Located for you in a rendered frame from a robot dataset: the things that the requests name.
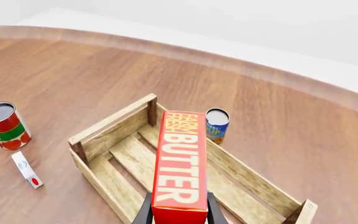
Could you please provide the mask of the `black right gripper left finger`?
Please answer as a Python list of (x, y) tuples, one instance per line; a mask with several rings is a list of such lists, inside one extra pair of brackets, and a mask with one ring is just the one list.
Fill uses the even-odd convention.
[(152, 214), (152, 194), (149, 192), (144, 198), (144, 202), (137, 213), (134, 221), (131, 224), (152, 224), (153, 214)]

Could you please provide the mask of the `red and green tomato tin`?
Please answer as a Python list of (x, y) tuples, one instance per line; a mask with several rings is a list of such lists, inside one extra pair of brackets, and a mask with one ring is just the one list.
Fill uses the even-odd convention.
[(32, 139), (30, 129), (11, 102), (0, 102), (0, 147), (16, 151)]

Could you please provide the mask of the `wooden slat tray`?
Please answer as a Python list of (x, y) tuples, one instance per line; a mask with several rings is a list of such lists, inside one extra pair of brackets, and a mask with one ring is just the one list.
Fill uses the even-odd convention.
[[(111, 165), (116, 159), (145, 190), (152, 190), (155, 154), (165, 108), (149, 94), (70, 138), (79, 170), (123, 224), (139, 222), (145, 198)], [(243, 224), (311, 224), (317, 205), (298, 202), (232, 154), (207, 141), (208, 188), (216, 201)]]

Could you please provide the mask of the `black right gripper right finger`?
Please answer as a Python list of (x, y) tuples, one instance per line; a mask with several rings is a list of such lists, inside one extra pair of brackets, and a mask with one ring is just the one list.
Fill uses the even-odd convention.
[(228, 221), (221, 212), (216, 197), (212, 192), (208, 192), (208, 224), (228, 224)]

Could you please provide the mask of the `small white box red dot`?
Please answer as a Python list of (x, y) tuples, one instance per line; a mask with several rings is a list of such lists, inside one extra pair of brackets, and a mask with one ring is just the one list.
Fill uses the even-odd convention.
[(32, 186), (33, 189), (38, 189), (44, 185), (21, 151), (12, 154), (11, 158), (23, 178), (30, 184), (30, 186)]

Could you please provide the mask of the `red butter box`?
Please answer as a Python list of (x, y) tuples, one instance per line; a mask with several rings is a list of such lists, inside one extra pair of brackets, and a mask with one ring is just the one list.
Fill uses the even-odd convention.
[(156, 152), (155, 224), (204, 224), (208, 214), (206, 118), (165, 111)]

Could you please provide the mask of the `blue soup tin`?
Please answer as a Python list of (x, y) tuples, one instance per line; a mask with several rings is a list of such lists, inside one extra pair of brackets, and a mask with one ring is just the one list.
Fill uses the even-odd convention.
[(211, 108), (206, 112), (206, 137), (217, 145), (225, 138), (230, 123), (230, 115), (221, 108)]

